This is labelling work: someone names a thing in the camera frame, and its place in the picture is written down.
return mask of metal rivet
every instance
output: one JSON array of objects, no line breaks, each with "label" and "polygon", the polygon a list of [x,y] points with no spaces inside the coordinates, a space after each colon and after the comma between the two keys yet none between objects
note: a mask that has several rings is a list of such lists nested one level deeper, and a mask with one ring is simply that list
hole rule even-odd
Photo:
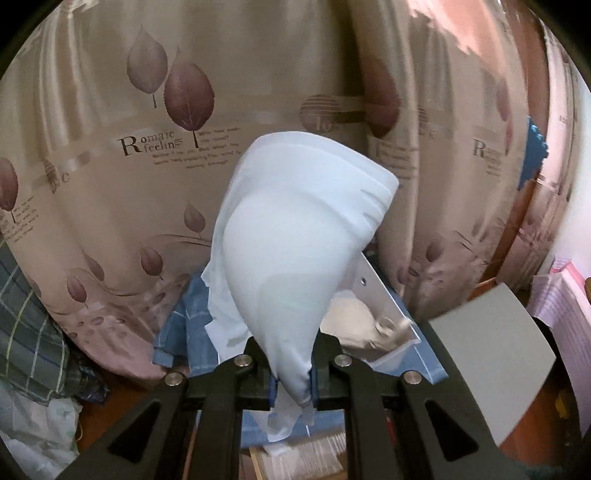
[{"label": "metal rivet", "polygon": [[404,372],[404,375],[402,377],[404,378],[404,381],[409,385],[418,385],[423,379],[423,376],[419,372],[415,372],[414,370]]},{"label": "metal rivet", "polygon": [[346,355],[344,353],[337,355],[335,357],[335,363],[339,366],[339,367],[348,367],[350,364],[353,363],[353,359],[350,357],[350,355]]},{"label": "metal rivet", "polygon": [[252,363],[252,357],[242,353],[234,357],[234,363],[239,367],[248,367]]},{"label": "metal rivet", "polygon": [[164,382],[169,387],[176,387],[177,385],[180,385],[181,383],[183,383],[183,378],[184,378],[183,374],[180,374],[178,372],[172,372],[172,373],[166,375]]}]

